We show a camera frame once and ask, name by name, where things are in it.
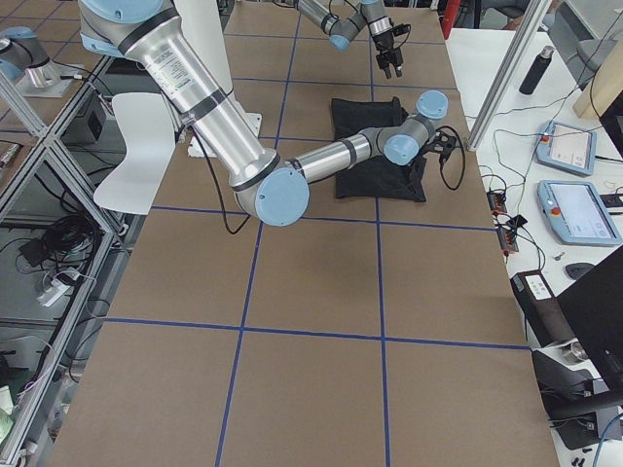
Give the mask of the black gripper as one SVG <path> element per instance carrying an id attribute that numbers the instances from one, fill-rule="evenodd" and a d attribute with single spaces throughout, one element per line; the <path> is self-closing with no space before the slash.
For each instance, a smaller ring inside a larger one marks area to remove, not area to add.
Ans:
<path id="1" fill-rule="evenodd" d="M 441 140 L 439 136 L 435 136 L 430 142 L 424 144 L 420 150 L 420 155 L 424 157 L 428 154 L 441 153 Z"/>
<path id="2" fill-rule="evenodd" d="M 402 74 L 402 53 L 399 47 L 395 46 L 394 33 L 392 29 L 384 31 L 372 36 L 376 47 L 376 60 L 379 68 L 384 72 L 387 79 L 391 78 L 391 65 L 393 67 L 395 77 L 400 78 Z"/>

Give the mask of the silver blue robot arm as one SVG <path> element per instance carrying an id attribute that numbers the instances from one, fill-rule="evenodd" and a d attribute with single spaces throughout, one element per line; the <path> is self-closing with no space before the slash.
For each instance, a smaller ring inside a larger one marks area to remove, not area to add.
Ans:
<path id="1" fill-rule="evenodd" d="M 400 126 L 370 127 L 291 160 L 265 148 L 233 95 L 218 9 L 200 1 L 82 1 L 86 49 L 142 64 L 165 97 L 229 171 L 239 206 L 264 223 L 300 219 L 309 185 L 376 156 L 405 165 L 432 142 L 449 101 L 424 92 Z"/>
<path id="2" fill-rule="evenodd" d="M 389 79 L 393 68 L 397 77 L 402 76 L 404 63 L 401 45 L 395 43 L 397 37 L 409 35 L 411 25 L 395 23 L 386 13 L 383 1 L 360 1 L 352 6 L 353 13 L 340 18 L 329 6 L 313 0 L 286 1 L 285 4 L 298 10 L 329 37 L 329 42 L 338 51 L 344 51 L 357 35 L 367 28 L 374 42 L 379 68 Z"/>

